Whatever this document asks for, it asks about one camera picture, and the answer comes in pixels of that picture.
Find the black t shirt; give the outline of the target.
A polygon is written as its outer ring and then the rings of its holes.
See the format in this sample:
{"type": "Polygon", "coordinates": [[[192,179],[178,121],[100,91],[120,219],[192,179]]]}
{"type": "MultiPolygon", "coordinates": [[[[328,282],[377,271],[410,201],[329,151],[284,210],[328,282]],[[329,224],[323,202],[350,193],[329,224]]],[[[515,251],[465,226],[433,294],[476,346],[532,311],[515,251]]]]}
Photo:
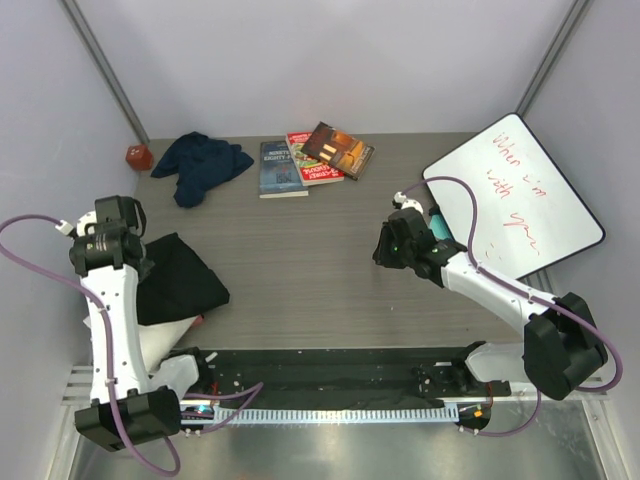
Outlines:
{"type": "Polygon", "coordinates": [[[152,267],[137,288],[139,324],[180,321],[229,302],[228,289],[178,234],[149,243],[147,258],[152,267]]]}

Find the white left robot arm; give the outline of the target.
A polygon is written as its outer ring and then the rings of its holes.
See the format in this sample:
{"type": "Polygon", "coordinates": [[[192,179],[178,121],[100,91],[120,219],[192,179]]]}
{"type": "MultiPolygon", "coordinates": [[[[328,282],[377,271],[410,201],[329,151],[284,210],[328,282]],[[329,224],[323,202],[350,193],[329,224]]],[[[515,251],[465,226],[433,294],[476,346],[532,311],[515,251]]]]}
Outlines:
{"type": "Polygon", "coordinates": [[[127,196],[98,199],[76,224],[69,258],[87,298],[93,379],[89,407],[75,415],[77,431],[114,452],[128,444],[176,434],[180,401],[205,397],[213,375],[192,354],[145,365],[137,316],[139,276],[148,265],[146,218],[127,196]]]}

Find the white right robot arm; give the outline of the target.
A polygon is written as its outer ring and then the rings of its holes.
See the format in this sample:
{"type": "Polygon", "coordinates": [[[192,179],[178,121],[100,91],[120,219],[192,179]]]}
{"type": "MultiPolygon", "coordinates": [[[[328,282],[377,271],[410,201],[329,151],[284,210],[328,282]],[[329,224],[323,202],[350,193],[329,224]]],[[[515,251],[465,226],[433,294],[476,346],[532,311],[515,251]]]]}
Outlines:
{"type": "Polygon", "coordinates": [[[581,297],[556,297],[488,271],[460,243],[437,239],[414,208],[397,210],[382,224],[373,260],[384,268],[409,268],[473,300],[519,335],[516,343],[481,341],[469,347],[463,363],[451,371],[453,386],[462,394],[475,394],[492,381],[529,382],[545,396],[562,400],[608,361],[581,297]]]}

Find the red cover book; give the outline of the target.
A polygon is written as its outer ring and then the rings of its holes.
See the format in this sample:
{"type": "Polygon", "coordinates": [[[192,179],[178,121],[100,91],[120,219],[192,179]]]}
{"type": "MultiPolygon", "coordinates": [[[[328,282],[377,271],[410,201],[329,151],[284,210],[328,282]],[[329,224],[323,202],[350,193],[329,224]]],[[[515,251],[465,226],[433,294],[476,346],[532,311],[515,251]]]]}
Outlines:
{"type": "Polygon", "coordinates": [[[302,147],[310,136],[310,132],[293,132],[287,133],[285,136],[286,144],[302,184],[305,187],[312,187],[342,181],[344,175],[341,172],[302,152],[302,147]]]}

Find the white dry-erase board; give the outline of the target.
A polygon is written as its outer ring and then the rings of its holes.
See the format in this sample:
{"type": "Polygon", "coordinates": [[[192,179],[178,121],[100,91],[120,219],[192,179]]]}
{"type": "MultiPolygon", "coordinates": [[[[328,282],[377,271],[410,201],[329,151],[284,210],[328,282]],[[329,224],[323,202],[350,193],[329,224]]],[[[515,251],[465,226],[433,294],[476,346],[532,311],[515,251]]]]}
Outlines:
{"type": "Polygon", "coordinates": [[[423,175],[454,239],[520,279],[601,243],[605,230],[524,120],[510,113],[423,175]]]}

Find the dark cover paperback book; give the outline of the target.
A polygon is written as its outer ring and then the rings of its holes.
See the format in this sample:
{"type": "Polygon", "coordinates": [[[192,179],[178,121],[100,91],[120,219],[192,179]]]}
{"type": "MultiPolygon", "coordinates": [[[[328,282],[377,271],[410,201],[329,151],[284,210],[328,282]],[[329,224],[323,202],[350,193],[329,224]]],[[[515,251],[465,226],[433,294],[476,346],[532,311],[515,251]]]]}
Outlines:
{"type": "Polygon", "coordinates": [[[375,148],[320,122],[303,144],[302,152],[357,181],[369,165],[375,148]]]}

